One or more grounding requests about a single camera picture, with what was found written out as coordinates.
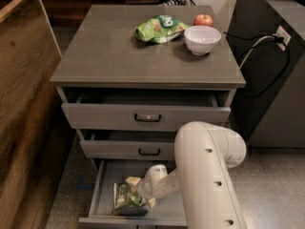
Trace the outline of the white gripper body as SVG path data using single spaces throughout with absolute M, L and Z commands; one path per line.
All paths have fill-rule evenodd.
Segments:
M 150 177 L 141 178 L 137 183 L 137 191 L 145 200 L 151 200 L 153 198 L 152 179 Z

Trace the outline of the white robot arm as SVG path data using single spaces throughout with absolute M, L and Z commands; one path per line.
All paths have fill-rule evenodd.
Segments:
M 183 125 L 175 136 L 175 169 L 154 165 L 144 177 L 126 182 L 149 207 L 181 193 L 188 229 L 247 229 L 228 170 L 246 156 L 246 144 L 235 131 L 205 122 Z

